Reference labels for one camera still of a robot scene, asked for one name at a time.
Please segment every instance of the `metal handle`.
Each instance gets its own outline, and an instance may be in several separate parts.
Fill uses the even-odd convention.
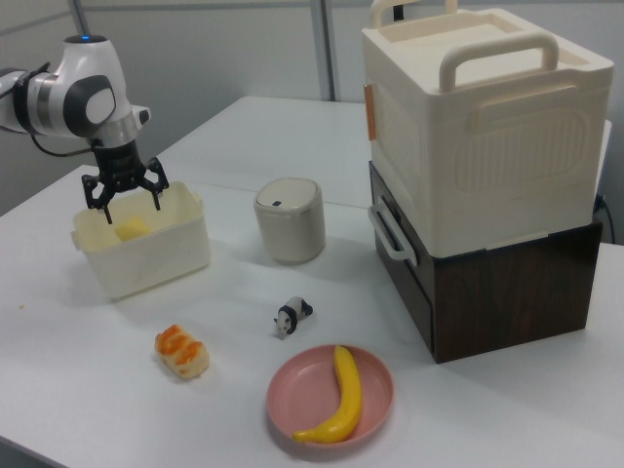
[[[457,67],[468,60],[511,54],[530,49],[542,50],[541,68],[557,69],[559,44],[555,36],[546,31],[509,35],[502,39],[480,41],[450,49],[440,65],[440,91],[447,93],[455,87]]]
[[[370,28],[377,29],[381,27],[381,14],[388,8],[397,5],[407,5],[407,3],[417,3],[420,0],[374,0],[370,5]],[[457,12],[457,0],[445,1],[447,13],[453,14]]]
[[[379,216],[385,221],[388,226],[388,230],[390,233],[397,239],[397,242],[401,246],[401,250],[397,251],[393,246],[388,236],[386,236],[386,231],[379,222]],[[383,244],[384,249],[388,252],[388,255],[393,260],[409,260],[409,262],[413,266],[418,266],[418,259],[416,258],[416,252],[410,245],[410,241],[405,236],[397,221],[395,221],[394,217],[390,213],[387,205],[383,201],[381,197],[377,198],[377,203],[369,207],[369,219],[372,223],[372,227],[374,228],[374,232],[379,237],[381,244]]]

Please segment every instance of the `white table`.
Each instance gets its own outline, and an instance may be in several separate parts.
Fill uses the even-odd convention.
[[[236,115],[249,119],[261,107],[277,119],[285,108],[281,100],[246,102],[253,106],[239,102],[215,125],[236,123]],[[305,101],[287,107],[301,115],[325,107],[338,121],[351,111]],[[213,133],[211,121],[163,158],[170,178],[188,181],[204,200],[213,260],[200,272],[108,300],[69,236],[72,216],[84,209],[79,175],[94,168],[81,168],[0,218],[0,438],[42,459],[90,468],[621,465],[624,249],[601,245],[586,330],[436,365],[374,251],[366,210],[326,203],[321,255],[296,267],[277,265],[261,245],[252,203],[260,179],[281,171],[253,184],[241,175],[238,182],[253,190],[226,188],[245,171],[244,152],[231,175],[223,170],[209,180],[221,186],[200,177],[203,164],[226,161],[220,152],[198,162],[197,171],[186,158],[199,154],[196,144],[226,148],[221,130]],[[240,127],[234,133],[245,139]],[[265,135],[267,146],[279,136]],[[343,144],[340,134],[334,143],[330,133],[317,138],[328,148]],[[181,177],[185,170],[191,172]],[[365,185],[366,193],[368,175],[359,170],[351,173],[359,180],[347,183]],[[324,190],[333,177],[316,176]],[[315,314],[279,340],[272,319],[297,294]],[[172,323],[188,327],[212,354],[199,379],[180,382],[156,358],[154,336]],[[393,373],[387,424],[349,452],[277,444],[264,406],[273,373],[295,353],[333,342],[369,349]]]

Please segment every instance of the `black power cord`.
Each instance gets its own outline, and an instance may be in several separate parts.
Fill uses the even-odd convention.
[[[37,141],[37,138],[35,138],[35,135],[31,135],[30,137],[32,138],[32,141],[35,143],[35,146],[37,146],[41,151],[43,151],[46,154],[49,154],[50,156],[55,156],[57,158],[66,158],[67,156],[77,156],[78,154],[84,154],[84,153],[88,153],[89,151],[93,151],[93,148],[91,147],[91,148],[79,149],[77,151],[70,151],[68,153],[55,153],[41,146],[41,144],[39,144],[39,141]]]
[[[615,229],[613,228],[613,218],[611,217],[611,211],[606,204],[605,196],[596,195],[596,199],[594,200],[594,213],[598,212],[602,208],[604,208],[604,210],[606,211],[606,217],[608,217],[608,225],[611,230],[611,244],[615,244]]]

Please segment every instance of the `storage box lid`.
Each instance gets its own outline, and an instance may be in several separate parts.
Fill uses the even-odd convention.
[[[382,53],[425,92],[528,72],[596,72],[613,63],[504,10],[459,11],[364,29]],[[610,72],[590,87],[610,84]]]

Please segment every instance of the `white storage box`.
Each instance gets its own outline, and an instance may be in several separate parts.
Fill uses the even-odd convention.
[[[435,257],[589,224],[613,63],[503,10],[364,34],[372,162]]]
[[[122,297],[206,266],[210,246],[204,210],[186,185],[173,182],[156,211],[151,193],[138,190],[108,206],[113,224],[95,210],[74,217],[71,233],[109,297]],[[122,242],[115,227],[139,215],[150,232]]]

